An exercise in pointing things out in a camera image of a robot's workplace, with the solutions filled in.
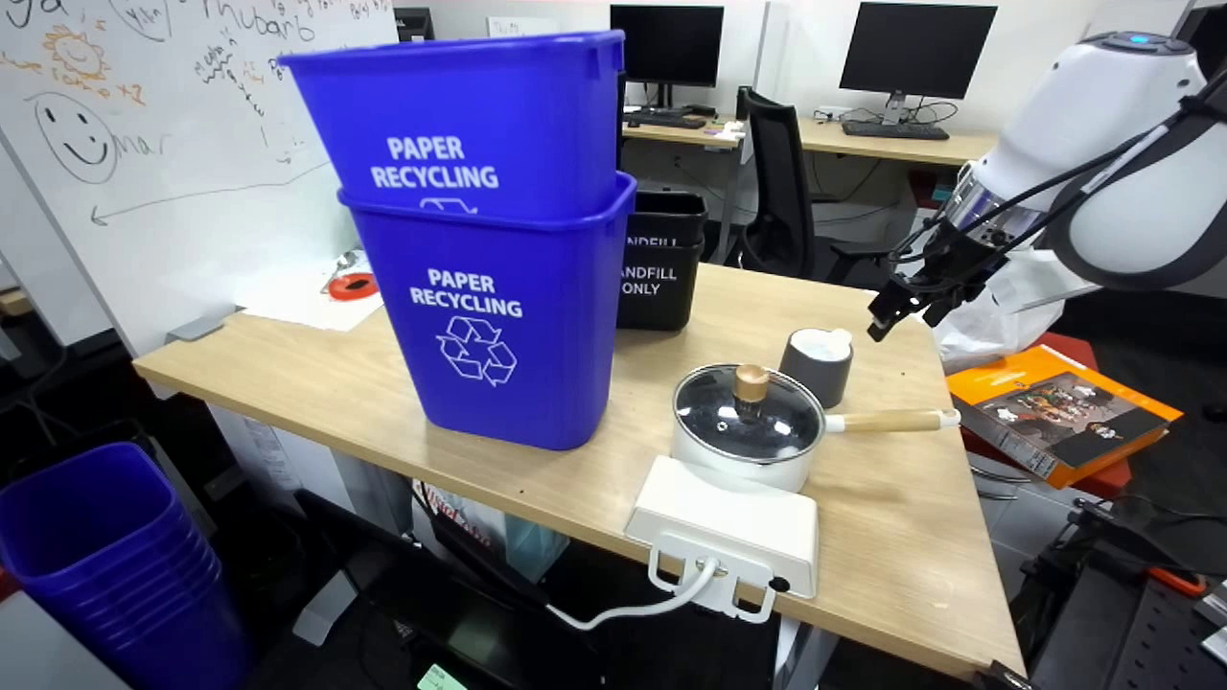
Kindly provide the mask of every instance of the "stacked recycling bins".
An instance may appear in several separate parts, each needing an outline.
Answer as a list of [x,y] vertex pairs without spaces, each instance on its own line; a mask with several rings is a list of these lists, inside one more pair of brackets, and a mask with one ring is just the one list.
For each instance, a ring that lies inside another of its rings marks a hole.
[[286,55],[433,426],[574,447],[610,398],[621,34]]
[[100,443],[0,490],[0,564],[132,686],[242,686],[222,564],[141,443]]

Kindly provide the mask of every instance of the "recycling symbol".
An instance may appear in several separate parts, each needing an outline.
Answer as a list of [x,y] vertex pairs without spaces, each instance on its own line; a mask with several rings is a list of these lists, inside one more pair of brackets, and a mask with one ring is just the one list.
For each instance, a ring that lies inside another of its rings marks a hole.
[[438,347],[461,378],[486,378],[491,387],[504,387],[519,365],[504,342],[504,328],[493,328],[486,319],[454,314],[449,328],[438,334]]

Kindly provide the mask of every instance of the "white cable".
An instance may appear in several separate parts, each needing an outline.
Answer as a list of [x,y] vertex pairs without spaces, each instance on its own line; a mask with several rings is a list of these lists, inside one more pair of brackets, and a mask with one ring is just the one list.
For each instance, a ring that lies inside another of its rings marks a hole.
[[615,618],[663,618],[663,612],[674,612],[681,609],[685,603],[695,603],[716,576],[716,558],[704,558],[703,570],[674,593],[674,599],[663,599],[654,607],[617,607],[617,609],[601,609],[600,618],[592,621],[574,621],[571,612],[556,609],[556,607],[546,607],[547,612],[556,612],[565,625],[579,627],[579,631],[596,631],[600,625],[615,621]]

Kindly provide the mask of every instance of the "wooden table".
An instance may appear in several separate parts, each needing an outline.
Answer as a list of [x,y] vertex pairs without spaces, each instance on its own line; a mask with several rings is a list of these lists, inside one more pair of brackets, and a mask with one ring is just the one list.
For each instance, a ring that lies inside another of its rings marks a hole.
[[[681,334],[621,334],[610,411],[592,443],[539,453],[438,430],[382,314],[325,334],[234,314],[205,342],[134,360],[157,382],[418,475],[574,541],[646,558],[621,535],[651,456],[670,447],[674,382],[716,360],[777,365],[799,326],[844,326],[854,366],[844,411],[950,406],[934,342],[902,320],[865,342],[865,292],[703,265]],[[777,612],[969,677],[1020,664],[991,534],[954,430],[823,438],[805,488],[821,506],[817,599]]]
[[[727,138],[722,133],[725,124],[738,117],[713,117],[703,129],[681,129],[681,126],[621,126],[624,140],[663,140],[663,147],[698,147],[698,148],[741,148],[741,140],[748,138]],[[947,163],[960,168],[980,152],[992,148],[992,133],[965,133],[965,129],[950,129],[947,140],[923,140],[923,138],[847,138],[839,129],[839,124],[813,124],[803,117],[803,148],[810,152],[839,152],[839,157],[877,157],[877,161],[914,161],[914,163]]]
[[703,129],[651,126],[651,124],[628,126],[628,124],[621,124],[621,138],[624,140],[698,147],[698,148],[741,148],[744,133],[725,133],[725,124],[738,124],[738,117],[713,117]]
[[847,138],[839,124],[803,117],[803,148],[839,152],[839,157],[877,157],[877,161],[914,161],[914,163],[947,163],[960,168],[992,148],[991,133],[954,133],[947,140],[923,138]]

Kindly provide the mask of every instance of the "black chair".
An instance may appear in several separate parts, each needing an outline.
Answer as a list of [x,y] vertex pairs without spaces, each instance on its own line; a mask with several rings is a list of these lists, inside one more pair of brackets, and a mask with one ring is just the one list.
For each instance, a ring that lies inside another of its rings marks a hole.
[[396,37],[400,41],[433,41],[430,9],[396,9]]
[[799,111],[752,88],[741,88],[738,111],[744,111],[752,126],[758,214],[738,241],[731,265],[877,286],[887,281],[887,253],[859,253],[813,230]]

